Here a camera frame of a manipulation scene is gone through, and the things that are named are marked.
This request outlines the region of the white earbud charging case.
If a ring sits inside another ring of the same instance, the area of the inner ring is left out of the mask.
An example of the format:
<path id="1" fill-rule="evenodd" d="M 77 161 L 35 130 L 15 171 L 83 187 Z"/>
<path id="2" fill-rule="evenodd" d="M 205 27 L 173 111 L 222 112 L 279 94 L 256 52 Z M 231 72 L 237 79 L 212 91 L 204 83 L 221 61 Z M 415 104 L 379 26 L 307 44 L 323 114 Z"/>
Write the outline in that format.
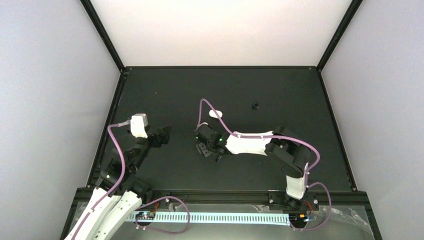
<path id="1" fill-rule="evenodd" d="M 209 116 L 211 118 L 214 118 L 214 119 L 219 119 L 219 118 L 222 118 L 222 116 L 223 116 L 223 113 L 221 111 L 219 111 L 219 110 L 213 110 L 213 109 L 211 109 L 208 112 L 208 114 L 209 114 Z"/>

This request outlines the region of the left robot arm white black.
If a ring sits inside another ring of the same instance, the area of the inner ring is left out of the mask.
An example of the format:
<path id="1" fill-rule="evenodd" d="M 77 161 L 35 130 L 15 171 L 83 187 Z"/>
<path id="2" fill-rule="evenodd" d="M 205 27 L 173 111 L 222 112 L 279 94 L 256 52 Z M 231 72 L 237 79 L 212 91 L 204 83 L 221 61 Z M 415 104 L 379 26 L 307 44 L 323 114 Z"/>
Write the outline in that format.
<path id="1" fill-rule="evenodd" d="M 137 207 L 151 199 L 151 186 L 137 177 L 137 172 L 152 148 L 169 143 L 172 126 L 148 129 L 146 137 L 134 137 L 132 148 L 123 151 L 112 129 L 129 123 L 107 127 L 117 157 L 100 172 L 86 208 L 65 239 L 109 240 Z"/>

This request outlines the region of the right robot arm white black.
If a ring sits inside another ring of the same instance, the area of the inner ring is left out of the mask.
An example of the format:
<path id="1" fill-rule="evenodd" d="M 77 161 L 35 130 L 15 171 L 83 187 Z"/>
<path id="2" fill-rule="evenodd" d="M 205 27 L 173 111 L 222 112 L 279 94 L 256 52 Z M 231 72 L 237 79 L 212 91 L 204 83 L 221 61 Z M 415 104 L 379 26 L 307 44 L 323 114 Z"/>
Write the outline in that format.
<path id="1" fill-rule="evenodd" d="M 300 210 L 305 206 L 307 191 L 307 169 L 311 150 L 300 140 L 285 136 L 288 130 L 278 127 L 263 133 L 220 132 L 202 123 L 195 130 L 196 149 L 204 157 L 216 156 L 219 162 L 223 156 L 251 154 L 272 160 L 286 177 L 286 191 L 283 206 Z"/>

